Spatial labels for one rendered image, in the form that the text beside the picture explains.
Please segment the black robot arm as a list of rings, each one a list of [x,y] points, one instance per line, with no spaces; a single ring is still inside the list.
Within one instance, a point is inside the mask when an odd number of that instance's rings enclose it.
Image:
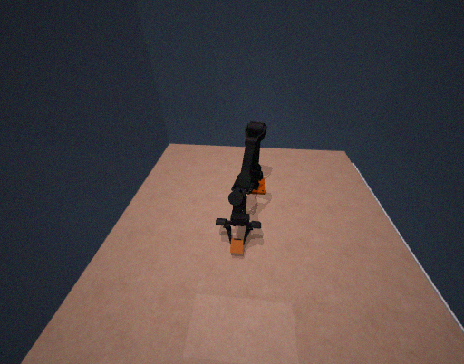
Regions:
[[[266,134],[266,124],[251,121],[246,126],[245,153],[240,174],[232,186],[228,196],[228,201],[233,206],[247,207],[247,195],[252,193],[253,189],[258,190],[258,181],[263,179],[263,172],[259,165],[260,142]],[[244,210],[236,213],[232,210],[230,216],[232,226],[244,226],[249,223],[249,214],[244,214]]]

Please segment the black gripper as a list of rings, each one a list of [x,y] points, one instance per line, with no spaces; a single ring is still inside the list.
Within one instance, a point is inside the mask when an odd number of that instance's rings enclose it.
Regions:
[[[236,210],[236,213],[240,213],[240,210],[244,210],[244,214],[245,214],[246,211],[247,211],[247,208],[242,207],[242,206],[233,206],[233,210]],[[216,220],[216,225],[223,225],[223,228],[226,228],[228,238],[229,238],[229,242],[231,243],[231,225],[232,225],[232,222],[230,222],[229,220],[226,220],[226,218],[218,218]],[[245,241],[247,239],[247,236],[248,236],[250,230],[253,230],[253,228],[261,229],[261,223],[259,221],[251,221],[249,223],[245,223],[245,226],[246,226],[246,231],[245,231],[243,245],[245,244]]]

